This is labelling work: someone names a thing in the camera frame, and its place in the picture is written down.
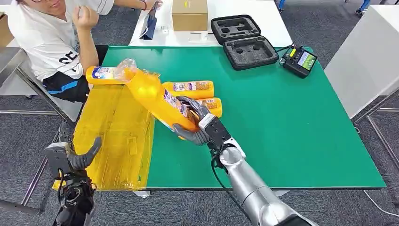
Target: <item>floor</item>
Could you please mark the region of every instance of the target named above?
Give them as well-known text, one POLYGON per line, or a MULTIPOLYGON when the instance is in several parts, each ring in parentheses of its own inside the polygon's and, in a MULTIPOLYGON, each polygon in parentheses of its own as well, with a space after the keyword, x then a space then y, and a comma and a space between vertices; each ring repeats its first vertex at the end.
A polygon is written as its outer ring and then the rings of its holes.
MULTIPOLYGON (((313 47, 325 67, 358 18, 353 12, 360 0, 287 0, 282 13, 292 39, 313 47)), ((115 7, 102 16, 93 30, 96 44, 126 45, 134 30, 138 12, 115 7)), ((389 106, 399 107, 399 99, 389 106)), ((0 97, 0 109, 47 110, 39 98, 0 97)), ((376 113, 374 118, 399 155, 399 114, 376 113)), ((57 116, 0 114, 0 199, 20 202, 34 171, 43 158, 42 149, 55 134, 57 116)), ((380 170, 388 188, 369 191, 386 211, 398 213, 399 172, 367 120, 359 124, 360 137, 380 170)), ((0 225, 52 225, 59 206, 50 189, 46 168, 29 203, 44 212, 31 216, 0 209, 0 225)), ((380 212, 363 191, 290 191, 282 200, 321 226, 399 226, 399 218, 380 212)), ((158 191, 148 198, 130 192, 97 192, 97 211, 91 225, 151 226, 249 226, 224 192, 158 191)))

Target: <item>person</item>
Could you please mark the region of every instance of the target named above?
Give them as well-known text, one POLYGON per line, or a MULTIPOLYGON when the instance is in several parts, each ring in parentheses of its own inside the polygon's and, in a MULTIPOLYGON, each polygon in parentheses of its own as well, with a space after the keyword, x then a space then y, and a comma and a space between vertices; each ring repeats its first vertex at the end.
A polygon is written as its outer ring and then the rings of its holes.
POLYGON ((101 65, 108 50, 95 46, 91 35, 98 14, 108 14, 113 5, 149 10, 156 2, 161 1, 13 0, 6 13, 11 33, 49 94, 85 102, 89 84, 83 75, 101 65))

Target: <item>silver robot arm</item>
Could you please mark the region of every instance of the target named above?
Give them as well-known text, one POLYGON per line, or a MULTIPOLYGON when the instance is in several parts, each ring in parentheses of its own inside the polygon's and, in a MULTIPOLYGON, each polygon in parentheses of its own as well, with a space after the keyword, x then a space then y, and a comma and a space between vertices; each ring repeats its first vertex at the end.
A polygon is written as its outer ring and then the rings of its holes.
POLYGON ((283 203, 245 161, 238 147, 227 147, 220 156, 234 192, 254 226, 317 226, 283 203))
POLYGON ((199 117, 201 129, 195 133, 178 124, 175 133, 197 145, 207 144, 216 166, 224 168, 240 207, 254 226, 317 226, 283 203, 245 161, 245 153, 218 117, 188 97, 177 97, 199 117))

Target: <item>yellow bottle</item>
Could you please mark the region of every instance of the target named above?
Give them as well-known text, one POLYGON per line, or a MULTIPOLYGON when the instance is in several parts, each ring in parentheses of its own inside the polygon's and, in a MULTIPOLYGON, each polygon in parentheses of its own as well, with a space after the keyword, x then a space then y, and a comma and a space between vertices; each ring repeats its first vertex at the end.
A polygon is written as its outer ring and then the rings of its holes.
POLYGON ((86 70, 86 80, 93 85, 121 85, 125 81, 114 77, 115 67, 89 67, 86 70))
POLYGON ((214 85, 212 81, 187 81, 187 82, 164 82, 165 87, 173 96, 187 96, 192 99, 212 98, 214 85))
POLYGON ((164 125, 172 129, 178 123, 192 132, 199 129, 196 116, 162 86, 157 76, 140 69, 125 69, 125 73, 132 78, 126 85, 133 97, 164 125))
POLYGON ((197 100, 200 105, 204 105, 208 108, 211 114, 221 117, 222 116, 222 101, 221 99, 214 97, 214 98, 207 98, 207 99, 200 99, 197 100))

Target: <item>bottle label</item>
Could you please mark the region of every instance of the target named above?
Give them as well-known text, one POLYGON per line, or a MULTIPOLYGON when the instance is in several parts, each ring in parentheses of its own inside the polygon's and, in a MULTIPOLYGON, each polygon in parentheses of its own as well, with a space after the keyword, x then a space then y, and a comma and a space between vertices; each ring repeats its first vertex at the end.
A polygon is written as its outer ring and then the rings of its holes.
POLYGON ((185 117, 187 117, 187 112, 188 109, 185 105, 183 105, 182 103, 180 103, 180 101, 178 99, 176 99, 176 97, 172 96, 166 89, 165 93, 163 95, 163 98, 170 104, 172 105, 174 108, 176 108, 177 110, 179 110, 179 112, 184 115, 185 117))
POLYGON ((207 107, 207 109, 217 108, 217 103, 214 99, 197 100, 200 105, 207 107))
POLYGON ((191 81, 191 82, 175 82, 173 83, 173 91, 196 91, 210 89, 208 81, 191 81))
POLYGON ((96 67, 93 70, 93 79, 114 79, 113 67, 96 67))

